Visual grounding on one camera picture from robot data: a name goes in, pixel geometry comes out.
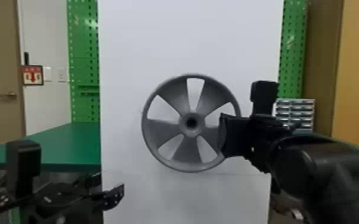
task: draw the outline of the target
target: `wooden cabinet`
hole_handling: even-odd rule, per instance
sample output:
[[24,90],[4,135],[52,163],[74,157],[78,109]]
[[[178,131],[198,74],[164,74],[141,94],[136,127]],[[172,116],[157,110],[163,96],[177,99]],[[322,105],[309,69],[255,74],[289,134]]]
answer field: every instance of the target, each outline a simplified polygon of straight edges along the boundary
[[315,131],[359,145],[359,1],[311,0],[304,98]]

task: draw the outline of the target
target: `gray fan impeller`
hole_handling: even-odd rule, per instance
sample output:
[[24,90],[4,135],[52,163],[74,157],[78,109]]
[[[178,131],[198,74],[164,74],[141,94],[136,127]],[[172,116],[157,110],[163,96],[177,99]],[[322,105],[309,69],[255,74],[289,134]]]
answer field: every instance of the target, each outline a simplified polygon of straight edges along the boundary
[[[187,79],[204,81],[195,110],[190,108]],[[179,113],[177,122],[147,117],[150,105],[156,96],[160,96]],[[224,160],[224,156],[217,146],[218,126],[206,126],[205,117],[226,103],[232,104],[235,115],[241,115],[238,102],[231,91],[211,77],[202,74],[184,74],[163,82],[149,96],[142,114],[143,138],[150,152],[165,166],[181,172],[201,172],[219,165]],[[172,158],[164,158],[159,148],[180,134],[183,135],[183,139]],[[212,161],[202,162],[196,141],[198,136],[202,136],[216,152],[216,157]]]

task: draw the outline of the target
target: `perforated metal plate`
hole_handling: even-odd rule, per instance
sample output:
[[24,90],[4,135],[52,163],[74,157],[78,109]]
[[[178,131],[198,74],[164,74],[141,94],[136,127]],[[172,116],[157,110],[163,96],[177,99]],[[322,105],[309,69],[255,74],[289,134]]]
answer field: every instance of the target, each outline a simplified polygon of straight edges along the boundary
[[284,0],[278,97],[300,98],[304,72],[308,0]]
[[96,0],[67,1],[73,122],[100,122]]

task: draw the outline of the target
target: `hub hole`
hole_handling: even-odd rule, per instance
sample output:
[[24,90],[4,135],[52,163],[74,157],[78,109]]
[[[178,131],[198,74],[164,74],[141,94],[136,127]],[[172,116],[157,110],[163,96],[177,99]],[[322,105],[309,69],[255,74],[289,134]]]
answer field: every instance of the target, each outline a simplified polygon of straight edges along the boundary
[[194,118],[189,118],[187,120],[187,128],[188,129],[195,129],[197,127],[197,121]]

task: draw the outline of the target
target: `white wall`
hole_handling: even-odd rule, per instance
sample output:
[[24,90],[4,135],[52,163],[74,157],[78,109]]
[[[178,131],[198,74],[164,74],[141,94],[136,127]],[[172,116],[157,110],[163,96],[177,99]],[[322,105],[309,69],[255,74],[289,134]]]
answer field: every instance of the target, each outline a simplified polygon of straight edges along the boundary
[[52,82],[24,87],[26,132],[41,132],[71,121],[68,82],[58,82],[57,69],[68,73],[66,0],[19,0],[21,51],[30,63],[52,68]]
[[203,173],[173,171],[146,147],[141,115],[160,83],[184,73],[222,82],[250,115],[251,83],[277,80],[283,0],[99,0],[98,8],[103,188],[125,183],[105,223],[267,223],[269,175],[240,157]]

